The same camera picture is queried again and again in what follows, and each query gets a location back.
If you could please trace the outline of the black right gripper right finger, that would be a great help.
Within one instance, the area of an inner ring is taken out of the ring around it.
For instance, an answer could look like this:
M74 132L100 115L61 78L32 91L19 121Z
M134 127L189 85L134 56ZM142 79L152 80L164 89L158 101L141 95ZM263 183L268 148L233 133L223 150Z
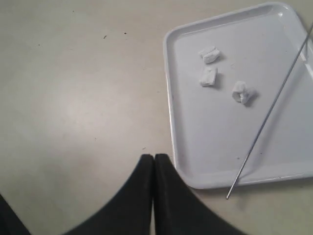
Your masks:
M154 163L154 218L157 235L243 235L210 210L189 189L166 154Z

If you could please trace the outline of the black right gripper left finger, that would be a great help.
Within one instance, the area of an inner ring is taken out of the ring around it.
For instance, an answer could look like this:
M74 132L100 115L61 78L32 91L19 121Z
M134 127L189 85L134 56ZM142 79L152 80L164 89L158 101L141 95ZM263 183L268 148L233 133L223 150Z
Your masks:
M67 235L149 235L154 158L144 154L116 195Z

